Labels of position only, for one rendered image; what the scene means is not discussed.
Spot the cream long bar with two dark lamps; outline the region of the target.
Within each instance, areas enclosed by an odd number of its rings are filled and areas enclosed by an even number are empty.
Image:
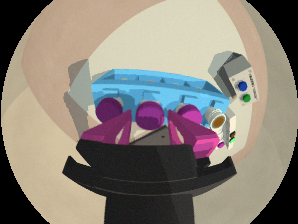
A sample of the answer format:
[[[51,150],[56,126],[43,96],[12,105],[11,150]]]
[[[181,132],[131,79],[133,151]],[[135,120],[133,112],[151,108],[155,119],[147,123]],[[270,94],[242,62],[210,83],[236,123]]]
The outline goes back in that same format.
[[[218,129],[212,129],[213,131],[217,131],[217,135],[220,139],[219,143],[224,142],[227,147],[227,149],[231,149],[233,147],[233,142],[235,140],[235,125],[236,125],[236,115],[235,113],[228,107],[225,114],[226,121],[224,125],[222,125]],[[218,143],[218,144],[219,144]],[[231,144],[230,144],[231,143]]]

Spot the blue rectangular tube holder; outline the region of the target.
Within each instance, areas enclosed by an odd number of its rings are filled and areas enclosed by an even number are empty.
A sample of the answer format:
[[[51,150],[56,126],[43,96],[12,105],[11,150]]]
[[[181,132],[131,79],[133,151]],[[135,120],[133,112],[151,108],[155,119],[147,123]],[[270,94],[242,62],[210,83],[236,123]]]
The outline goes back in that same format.
[[[176,112],[176,107],[183,102],[195,105],[203,116],[200,125],[210,127],[205,118],[206,110],[212,106],[225,114],[231,101],[206,80],[151,70],[112,69],[92,83],[91,87],[95,109],[105,97],[120,97],[123,101],[123,113],[131,109],[132,122],[135,122],[136,110],[141,100],[152,100],[159,101],[163,108],[163,124],[168,125],[168,110]]]

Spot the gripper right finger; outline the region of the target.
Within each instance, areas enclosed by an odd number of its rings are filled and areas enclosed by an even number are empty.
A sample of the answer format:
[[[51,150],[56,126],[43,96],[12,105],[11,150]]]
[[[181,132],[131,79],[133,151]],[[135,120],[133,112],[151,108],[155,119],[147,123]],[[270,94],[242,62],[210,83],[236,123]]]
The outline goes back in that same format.
[[[193,147],[196,159],[209,157],[220,141],[215,131],[184,118],[171,109],[168,110],[167,120],[170,145],[182,144],[178,130],[184,138],[183,144]]]

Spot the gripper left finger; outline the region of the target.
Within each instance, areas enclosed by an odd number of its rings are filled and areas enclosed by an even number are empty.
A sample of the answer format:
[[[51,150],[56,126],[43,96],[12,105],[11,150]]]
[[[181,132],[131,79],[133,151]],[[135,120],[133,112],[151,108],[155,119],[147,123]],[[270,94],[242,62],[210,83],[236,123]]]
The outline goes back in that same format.
[[[113,119],[84,131],[80,139],[116,144],[116,136],[123,129],[118,144],[129,145],[131,123],[132,114],[131,109],[129,109]]]

